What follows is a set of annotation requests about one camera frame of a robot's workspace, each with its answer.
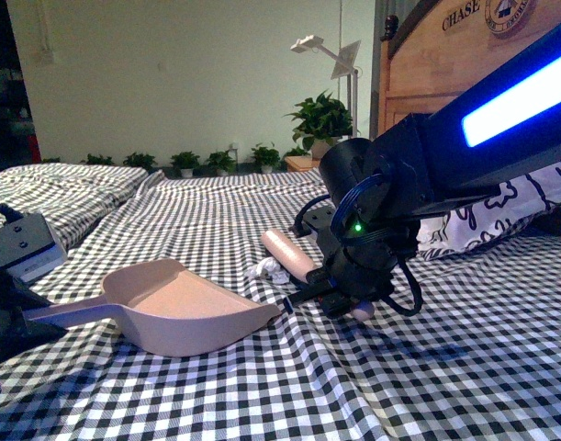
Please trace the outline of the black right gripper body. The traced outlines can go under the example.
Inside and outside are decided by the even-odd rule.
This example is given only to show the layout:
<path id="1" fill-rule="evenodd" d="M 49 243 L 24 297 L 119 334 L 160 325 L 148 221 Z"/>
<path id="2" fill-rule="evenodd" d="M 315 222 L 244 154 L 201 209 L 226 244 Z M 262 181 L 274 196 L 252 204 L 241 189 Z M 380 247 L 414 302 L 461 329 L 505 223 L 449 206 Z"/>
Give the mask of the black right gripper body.
<path id="1" fill-rule="evenodd" d="M 316 234 L 316 243 L 323 253 L 321 267 L 327 269 L 337 283 L 338 290 L 353 300 L 367 300 L 372 304 L 383 301 L 394 311 L 410 317 L 422 307 L 421 287 L 406 264 L 417 253 L 416 236 L 420 224 L 404 222 L 398 226 L 388 225 L 374 231 L 356 215 L 346 222 L 346 234 L 342 238 L 331 232 L 330 226 L 336 209 L 313 206 L 328 194 L 316 197 L 304 205 L 295 217 L 291 232 L 298 238 Z M 397 304 L 391 271 L 400 266 L 409 282 L 414 306 L 410 309 Z"/>

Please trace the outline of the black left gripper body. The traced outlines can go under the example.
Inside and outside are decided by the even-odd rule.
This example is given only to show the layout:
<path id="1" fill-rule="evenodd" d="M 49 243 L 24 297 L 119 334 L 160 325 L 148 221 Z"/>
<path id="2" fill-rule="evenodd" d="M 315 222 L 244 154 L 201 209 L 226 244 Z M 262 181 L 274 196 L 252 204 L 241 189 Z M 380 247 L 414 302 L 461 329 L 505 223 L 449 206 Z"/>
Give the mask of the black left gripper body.
<path id="1" fill-rule="evenodd" d="M 39 213 L 0 228 L 0 364 L 67 333 L 60 326 L 27 318 L 28 311 L 52 305 L 28 284 L 66 259 L 58 235 Z"/>

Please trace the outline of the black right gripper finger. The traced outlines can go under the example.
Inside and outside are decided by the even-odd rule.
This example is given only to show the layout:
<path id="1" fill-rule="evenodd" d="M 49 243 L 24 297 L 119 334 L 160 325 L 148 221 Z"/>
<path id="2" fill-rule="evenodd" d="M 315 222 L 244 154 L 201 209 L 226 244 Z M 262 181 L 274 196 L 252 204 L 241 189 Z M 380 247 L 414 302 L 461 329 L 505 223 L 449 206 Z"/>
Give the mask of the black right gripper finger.
<path id="1" fill-rule="evenodd" d="M 309 287 L 323 286 L 325 288 L 333 288 L 335 286 L 335 282 L 326 268 L 316 268 L 308 271 L 306 282 Z"/>
<path id="2" fill-rule="evenodd" d="M 309 300 L 317 300 L 324 312 L 338 312 L 340 310 L 340 297 L 335 293 L 334 287 L 308 287 L 284 298 L 286 312 L 293 312 L 296 306 Z"/>

